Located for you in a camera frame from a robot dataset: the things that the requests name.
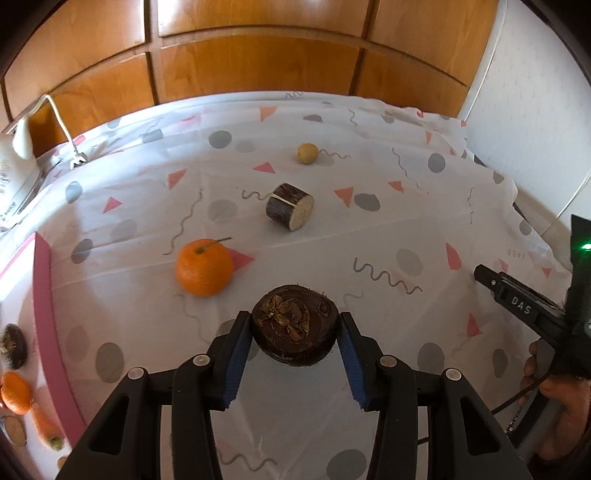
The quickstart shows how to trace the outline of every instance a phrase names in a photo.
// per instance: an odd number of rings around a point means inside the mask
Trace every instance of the wooden panel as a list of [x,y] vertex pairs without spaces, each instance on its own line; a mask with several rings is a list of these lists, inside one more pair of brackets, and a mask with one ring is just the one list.
[[498,0],[380,0],[370,40],[472,84]]
[[[72,136],[154,104],[145,54],[83,74],[51,95]],[[66,141],[47,104],[31,117],[30,125],[36,155]]]
[[8,115],[4,108],[4,102],[2,101],[2,95],[0,94],[0,132],[8,125]]
[[144,0],[68,0],[6,73],[12,114],[76,73],[144,41]]
[[467,91],[457,80],[402,54],[368,52],[356,95],[456,116]]
[[161,36],[229,25],[321,28],[360,37],[369,0],[158,0]]
[[212,93],[305,90],[347,95],[359,49],[309,38],[239,35],[161,51],[169,102]]

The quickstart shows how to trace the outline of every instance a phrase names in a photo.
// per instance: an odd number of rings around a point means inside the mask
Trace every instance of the black cable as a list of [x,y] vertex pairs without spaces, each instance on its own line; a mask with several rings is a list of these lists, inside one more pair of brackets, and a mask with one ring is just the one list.
[[[529,392],[531,392],[533,389],[537,388],[540,386],[541,383],[544,382],[544,380],[546,380],[548,377],[550,376],[550,371],[547,371],[544,375],[542,375],[538,380],[536,380],[535,382],[533,382],[529,387],[524,388],[523,390],[521,390],[518,394],[513,395],[509,400],[507,400],[506,402],[502,403],[501,405],[499,405],[497,408],[491,410],[491,413],[493,415],[496,415],[500,412],[502,412],[503,410],[505,410],[507,407],[513,405],[513,403],[515,403],[517,400],[519,400],[521,397],[523,397],[524,395],[527,395]],[[429,437],[425,437],[420,439],[417,442],[417,445],[422,445],[423,443],[427,443],[429,441]]]

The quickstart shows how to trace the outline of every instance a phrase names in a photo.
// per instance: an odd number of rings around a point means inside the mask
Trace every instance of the screw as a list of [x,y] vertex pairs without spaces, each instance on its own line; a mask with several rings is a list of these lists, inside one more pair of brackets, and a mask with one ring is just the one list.
[[129,370],[129,372],[127,372],[127,376],[130,377],[131,380],[142,378],[144,376],[144,369],[140,367],[134,367]]
[[379,359],[380,365],[383,367],[395,367],[397,360],[392,355],[383,355],[382,358]]
[[455,368],[450,368],[450,369],[446,370],[445,376],[447,378],[449,378],[449,380],[451,380],[453,382],[457,382],[458,380],[461,379],[462,373],[459,370],[456,370]]
[[193,363],[198,367],[205,367],[206,365],[209,365],[209,360],[210,358],[207,355],[205,355],[205,353],[202,353],[201,355],[198,355],[195,358],[193,358]]

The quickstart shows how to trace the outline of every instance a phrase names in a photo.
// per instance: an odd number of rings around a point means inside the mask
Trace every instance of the human hand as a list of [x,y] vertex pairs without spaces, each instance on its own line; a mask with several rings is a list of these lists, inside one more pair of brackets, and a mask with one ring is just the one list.
[[[531,357],[525,362],[524,377],[520,388],[530,386],[537,369],[536,354],[538,342],[530,345]],[[541,447],[536,452],[545,461],[556,460],[567,456],[578,445],[583,437],[589,418],[589,404],[591,401],[591,387],[588,380],[580,380],[570,375],[552,375],[539,386],[540,393],[564,405],[564,410]],[[519,399],[519,406],[523,406],[529,395]]]

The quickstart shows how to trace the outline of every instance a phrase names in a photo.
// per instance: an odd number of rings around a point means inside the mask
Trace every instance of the white tablecloth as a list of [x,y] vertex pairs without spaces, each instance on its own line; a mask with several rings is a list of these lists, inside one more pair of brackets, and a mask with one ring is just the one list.
[[[532,334],[474,268],[505,270],[557,302],[570,274],[513,210],[514,182],[473,162],[465,132],[456,119],[313,93],[157,106],[77,138],[94,160],[82,168],[69,171],[68,145],[47,154],[46,188],[0,239],[0,260],[33,231],[51,245],[63,361],[87,421],[127,370],[177,367],[287,283],[325,292],[413,368],[460,369],[494,407],[516,392]],[[321,149],[311,166],[296,159],[304,142]],[[316,201],[297,232],[260,200],[286,181]],[[227,236],[229,287],[210,299],[183,292],[176,252]],[[376,422],[353,401],[337,348],[292,368],[253,346],[238,398],[213,413],[224,477],[241,480],[364,478]]]

